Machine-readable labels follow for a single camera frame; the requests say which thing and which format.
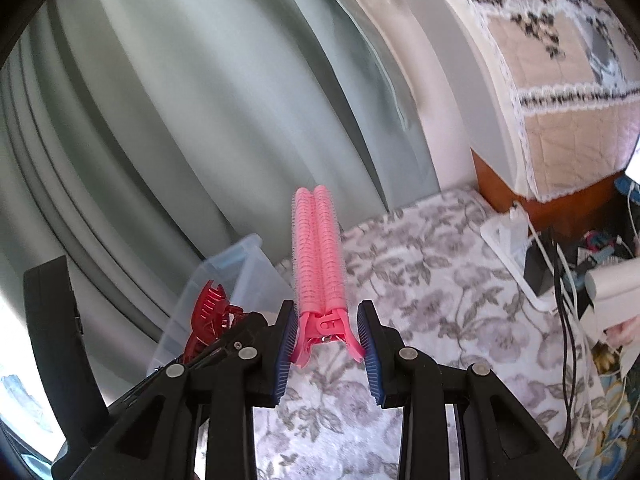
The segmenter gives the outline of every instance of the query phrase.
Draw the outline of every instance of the blue object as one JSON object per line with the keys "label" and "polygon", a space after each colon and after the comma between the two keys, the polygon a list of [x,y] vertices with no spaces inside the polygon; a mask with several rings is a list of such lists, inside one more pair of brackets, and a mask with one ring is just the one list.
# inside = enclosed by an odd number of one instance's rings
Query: blue object
{"label": "blue object", "polygon": [[275,387],[274,396],[276,404],[280,402],[280,398],[287,389],[287,378],[289,377],[289,367],[291,365],[291,353],[296,344],[296,336],[298,335],[298,310],[292,308],[287,319],[287,327],[282,337],[278,359],[275,365]]}
{"label": "blue object", "polygon": [[17,375],[8,375],[0,378],[0,384],[4,386],[7,394],[22,407],[24,412],[33,419],[44,431],[52,432],[50,425],[47,423],[42,407],[36,399],[34,399],[25,389],[24,384]]}
{"label": "blue object", "polygon": [[51,476],[51,464],[44,462],[32,454],[21,454],[24,463],[31,469],[31,471],[42,480],[54,480]]}
{"label": "blue object", "polygon": [[[584,276],[587,273],[586,272],[587,270],[590,270],[599,266],[602,262],[604,262],[604,260],[606,260],[610,256],[613,256],[613,253],[615,251],[616,250],[613,246],[610,246],[610,245],[606,246],[601,251],[598,251],[597,253],[592,254],[587,258],[587,260],[591,259],[593,261],[591,267],[587,268],[586,270],[583,270],[583,272],[580,272],[580,273],[576,272],[575,270],[572,270],[571,276],[574,278],[575,290],[582,290],[584,288]],[[570,290],[571,283],[567,278],[567,276],[564,275],[562,277],[562,280],[564,281],[564,286],[567,288],[567,290]]]}
{"label": "blue object", "polygon": [[364,365],[367,371],[367,379],[369,380],[369,391],[376,399],[376,404],[380,406],[385,397],[382,383],[380,382],[382,379],[380,359],[373,343],[369,323],[365,317],[364,310],[361,308],[358,309],[358,335],[360,336],[360,344],[365,350]]}
{"label": "blue object", "polygon": [[[626,197],[629,193],[629,187],[634,186],[636,183],[633,180],[631,180],[628,176],[623,175],[623,176],[619,176],[616,179],[614,184],[618,192]],[[637,187],[631,193],[631,200],[635,204],[640,205],[640,192],[638,191]]]}

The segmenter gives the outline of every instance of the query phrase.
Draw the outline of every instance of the pink hair roller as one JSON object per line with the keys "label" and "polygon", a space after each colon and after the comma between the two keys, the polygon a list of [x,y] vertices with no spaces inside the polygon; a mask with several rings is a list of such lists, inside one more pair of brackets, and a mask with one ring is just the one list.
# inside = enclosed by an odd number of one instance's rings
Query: pink hair roller
{"label": "pink hair roller", "polygon": [[318,343],[343,341],[362,361],[364,349],[349,326],[344,291],[344,261],[329,190],[300,188],[293,200],[294,273],[300,332],[291,360],[303,367]]}

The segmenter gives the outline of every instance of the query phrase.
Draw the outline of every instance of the gray curtain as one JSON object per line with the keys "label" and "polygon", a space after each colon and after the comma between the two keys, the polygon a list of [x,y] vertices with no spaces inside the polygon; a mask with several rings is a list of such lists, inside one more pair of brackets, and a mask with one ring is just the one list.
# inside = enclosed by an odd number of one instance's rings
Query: gray curtain
{"label": "gray curtain", "polygon": [[103,391],[140,380],[190,273],[290,199],[340,224],[438,192],[415,104],[352,1],[49,0],[0,72],[2,290],[60,254]]}

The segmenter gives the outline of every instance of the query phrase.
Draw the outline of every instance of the bed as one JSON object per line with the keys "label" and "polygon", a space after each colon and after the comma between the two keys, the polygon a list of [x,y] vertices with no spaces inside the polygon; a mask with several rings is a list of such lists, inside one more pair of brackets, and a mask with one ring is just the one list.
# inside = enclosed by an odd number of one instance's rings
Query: bed
{"label": "bed", "polygon": [[[530,306],[480,237],[479,225],[492,214],[477,192],[457,189],[346,231],[348,299],[353,306],[373,300],[383,324],[441,364],[487,363],[559,444],[566,421],[559,318]],[[278,268],[291,279],[290,261]],[[450,465],[458,478],[451,414]],[[578,362],[573,420],[566,455],[575,463],[589,432],[595,436],[607,424],[607,399],[590,358]],[[305,368],[292,366],[276,410],[255,410],[258,478],[395,479],[401,421],[400,410],[375,405],[363,365],[344,346],[316,346]]]}

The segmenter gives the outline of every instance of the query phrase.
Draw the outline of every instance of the plastic box lid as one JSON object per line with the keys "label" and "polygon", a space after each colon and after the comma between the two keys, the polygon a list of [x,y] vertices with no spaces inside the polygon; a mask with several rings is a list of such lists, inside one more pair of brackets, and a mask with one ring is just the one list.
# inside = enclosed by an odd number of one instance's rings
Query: plastic box lid
{"label": "plastic box lid", "polygon": [[191,334],[193,308],[209,280],[216,286],[222,284],[231,304],[242,307],[245,312],[260,312],[269,324],[275,323],[282,302],[293,300],[295,296],[261,246],[262,239],[251,234],[198,266],[180,295],[146,369],[147,375],[184,351]]}

